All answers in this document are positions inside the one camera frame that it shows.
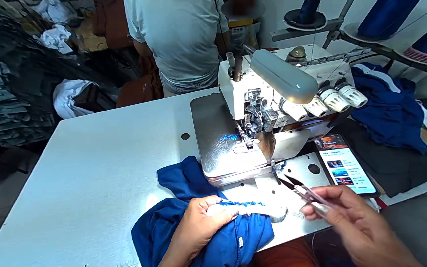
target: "white table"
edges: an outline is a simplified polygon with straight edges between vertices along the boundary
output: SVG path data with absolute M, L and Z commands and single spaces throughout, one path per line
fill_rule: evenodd
M 198 158 L 189 104 L 213 92 L 218 88 L 63 120 L 0 230 L 0 267 L 138 266 L 131 229 L 172 197 L 156 171 Z M 190 138 L 182 140 L 183 133 Z M 301 218 L 291 192 L 271 177 L 244 184 L 224 192 L 236 200 L 261 195 L 292 203 L 286 219 L 273 224 L 276 237 L 267 247 L 328 226 Z

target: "white t-shirt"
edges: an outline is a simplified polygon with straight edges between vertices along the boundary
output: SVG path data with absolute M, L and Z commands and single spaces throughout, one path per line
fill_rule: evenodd
M 223 0 L 124 0 L 129 33 L 150 47 L 161 75 L 175 86 L 193 89 L 217 79 L 215 37 L 228 31 L 222 4 Z

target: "table hole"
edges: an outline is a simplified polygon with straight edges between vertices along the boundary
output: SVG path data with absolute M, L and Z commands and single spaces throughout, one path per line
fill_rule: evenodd
M 321 169 L 317 165 L 315 165 L 315 164 L 309 164 L 309 166 L 307 168 L 313 174 L 319 174 L 319 173 L 321 173 Z

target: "blue cloth pile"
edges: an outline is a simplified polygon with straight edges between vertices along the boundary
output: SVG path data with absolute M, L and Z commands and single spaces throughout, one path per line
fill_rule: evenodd
M 351 70 L 355 87 L 368 98 L 352 117 L 367 127 L 373 141 L 424 153 L 427 146 L 420 136 L 424 113 L 414 98 L 415 83 L 391 78 L 371 63 L 356 64 Z
M 195 157 L 157 171 L 159 184 L 171 190 L 176 199 L 168 198 L 146 211 L 131 230 L 134 247 L 143 267 L 157 267 L 168 249 L 175 229 L 192 198 L 217 195 L 221 191 L 205 179 Z M 269 216 L 251 214 L 238 216 L 222 227 L 190 266 L 236 267 L 251 261 L 253 253 L 274 237 Z

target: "gray fabric stack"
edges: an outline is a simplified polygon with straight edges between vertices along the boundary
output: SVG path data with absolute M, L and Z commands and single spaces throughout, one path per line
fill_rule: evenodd
M 0 145 L 19 146 L 51 136 L 60 120 L 52 93 L 64 78 L 113 87 L 73 58 L 40 45 L 0 9 Z

